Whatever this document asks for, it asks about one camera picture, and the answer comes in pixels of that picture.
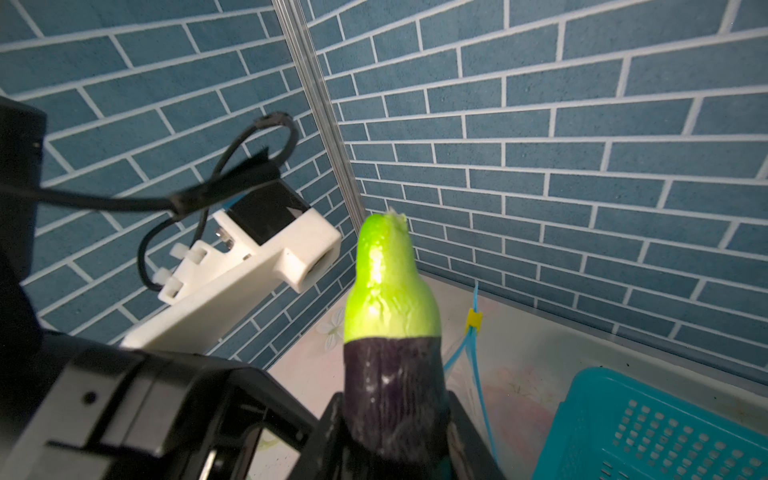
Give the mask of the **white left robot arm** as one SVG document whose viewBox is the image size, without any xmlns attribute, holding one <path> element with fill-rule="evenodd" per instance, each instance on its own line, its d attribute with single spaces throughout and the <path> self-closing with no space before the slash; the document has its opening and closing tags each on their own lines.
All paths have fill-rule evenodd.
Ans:
<svg viewBox="0 0 768 480">
<path fill-rule="evenodd" d="M 37 204 L 1 197 L 1 475 L 242 479 L 263 433 L 296 450 L 315 417 L 266 372 L 45 330 L 21 283 Z"/>
</svg>

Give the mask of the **clear zip top bag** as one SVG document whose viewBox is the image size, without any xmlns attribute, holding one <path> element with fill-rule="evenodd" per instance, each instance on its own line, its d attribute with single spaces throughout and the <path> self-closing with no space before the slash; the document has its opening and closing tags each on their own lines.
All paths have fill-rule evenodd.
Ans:
<svg viewBox="0 0 768 480">
<path fill-rule="evenodd" d="M 479 284 L 475 282 L 462 335 L 442 354 L 443 372 L 448 390 L 456 394 L 475 430 L 488 448 L 494 463 L 498 464 L 498 454 L 484 400 L 478 362 L 478 336 L 482 324 Z"/>
</svg>

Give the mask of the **dark eggplant toy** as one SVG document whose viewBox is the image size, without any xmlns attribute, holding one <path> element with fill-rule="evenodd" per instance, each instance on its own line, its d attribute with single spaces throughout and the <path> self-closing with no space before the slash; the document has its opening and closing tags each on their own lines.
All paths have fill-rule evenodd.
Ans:
<svg viewBox="0 0 768 480">
<path fill-rule="evenodd" d="M 343 341 L 352 439 L 387 462 L 437 463 L 450 421 L 441 318 L 403 214 L 373 214 L 362 225 Z"/>
</svg>

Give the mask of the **teal plastic basket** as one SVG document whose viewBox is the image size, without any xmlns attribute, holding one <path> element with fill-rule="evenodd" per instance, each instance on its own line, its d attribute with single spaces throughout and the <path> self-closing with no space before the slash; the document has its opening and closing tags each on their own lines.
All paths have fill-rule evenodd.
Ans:
<svg viewBox="0 0 768 480">
<path fill-rule="evenodd" d="M 578 373 L 536 479 L 764 479 L 767 438 L 618 372 Z"/>
</svg>

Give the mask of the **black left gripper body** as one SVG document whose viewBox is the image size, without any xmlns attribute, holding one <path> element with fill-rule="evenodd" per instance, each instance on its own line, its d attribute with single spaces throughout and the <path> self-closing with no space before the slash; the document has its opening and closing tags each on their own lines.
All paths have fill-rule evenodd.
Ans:
<svg viewBox="0 0 768 480">
<path fill-rule="evenodd" d="M 243 479 L 265 432 L 316 417 L 267 372 L 58 333 L 1 349 L 5 479 Z"/>
</svg>

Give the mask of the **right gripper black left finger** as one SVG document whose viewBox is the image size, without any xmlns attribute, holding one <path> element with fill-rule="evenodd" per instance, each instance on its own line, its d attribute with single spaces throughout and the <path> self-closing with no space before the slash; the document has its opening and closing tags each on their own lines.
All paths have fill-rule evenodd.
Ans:
<svg viewBox="0 0 768 480">
<path fill-rule="evenodd" d="M 360 449 L 345 423 L 342 392 L 331 397 L 302 450 L 302 478 L 360 478 Z"/>
</svg>

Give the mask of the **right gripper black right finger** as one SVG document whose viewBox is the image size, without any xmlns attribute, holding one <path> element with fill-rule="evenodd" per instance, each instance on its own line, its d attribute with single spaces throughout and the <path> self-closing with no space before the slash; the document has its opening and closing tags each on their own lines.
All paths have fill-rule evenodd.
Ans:
<svg viewBox="0 0 768 480">
<path fill-rule="evenodd" d="M 504 480 L 504 474 L 454 392 L 448 392 L 448 401 L 450 422 L 447 429 L 447 442 L 451 478 Z"/>
</svg>

